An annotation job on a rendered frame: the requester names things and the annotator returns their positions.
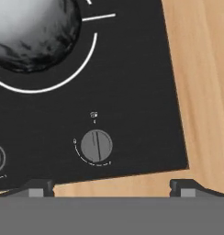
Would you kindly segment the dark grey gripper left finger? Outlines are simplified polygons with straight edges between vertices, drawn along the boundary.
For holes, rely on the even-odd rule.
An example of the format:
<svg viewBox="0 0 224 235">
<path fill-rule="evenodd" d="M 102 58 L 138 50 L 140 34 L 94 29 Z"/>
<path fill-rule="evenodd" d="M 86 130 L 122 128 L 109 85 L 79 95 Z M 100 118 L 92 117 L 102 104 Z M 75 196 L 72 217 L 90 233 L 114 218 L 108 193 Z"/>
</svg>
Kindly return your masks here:
<svg viewBox="0 0 224 235">
<path fill-rule="evenodd" d="M 54 197 L 54 183 L 50 179 L 30 180 L 19 188 L 3 193 L 3 196 Z"/>
</svg>

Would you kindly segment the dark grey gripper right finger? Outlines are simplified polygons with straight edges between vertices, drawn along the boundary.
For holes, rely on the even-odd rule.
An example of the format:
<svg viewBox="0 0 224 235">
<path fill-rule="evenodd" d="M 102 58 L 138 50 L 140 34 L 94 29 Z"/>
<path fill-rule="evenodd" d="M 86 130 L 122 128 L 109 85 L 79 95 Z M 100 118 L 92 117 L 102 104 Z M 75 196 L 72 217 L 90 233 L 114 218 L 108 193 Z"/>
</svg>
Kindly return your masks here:
<svg viewBox="0 0 224 235">
<path fill-rule="evenodd" d="M 172 179 L 170 197 L 224 197 L 224 193 L 205 188 L 193 179 Z"/>
</svg>

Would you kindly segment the black hob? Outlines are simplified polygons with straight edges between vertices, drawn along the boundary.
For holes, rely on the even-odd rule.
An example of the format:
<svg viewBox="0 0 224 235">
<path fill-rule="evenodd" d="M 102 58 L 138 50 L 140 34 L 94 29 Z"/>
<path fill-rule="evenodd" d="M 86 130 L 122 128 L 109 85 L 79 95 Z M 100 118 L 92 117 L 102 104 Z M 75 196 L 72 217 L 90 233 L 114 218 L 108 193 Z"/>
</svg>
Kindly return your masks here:
<svg viewBox="0 0 224 235">
<path fill-rule="evenodd" d="M 75 47 L 44 71 L 0 66 L 0 191 L 188 166 L 162 0 L 77 0 Z M 83 136 L 102 129 L 113 150 L 87 160 Z"/>
</svg>

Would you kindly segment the black and white kettle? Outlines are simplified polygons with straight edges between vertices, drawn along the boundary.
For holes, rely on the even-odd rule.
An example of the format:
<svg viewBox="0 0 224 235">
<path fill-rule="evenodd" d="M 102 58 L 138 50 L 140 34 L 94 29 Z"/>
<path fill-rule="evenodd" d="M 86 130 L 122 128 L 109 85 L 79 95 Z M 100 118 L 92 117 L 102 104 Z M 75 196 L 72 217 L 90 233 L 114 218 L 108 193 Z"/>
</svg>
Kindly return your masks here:
<svg viewBox="0 0 224 235">
<path fill-rule="evenodd" d="M 77 0 L 0 0 L 0 66 L 49 69 L 72 52 L 81 24 Z"/>
</svg>

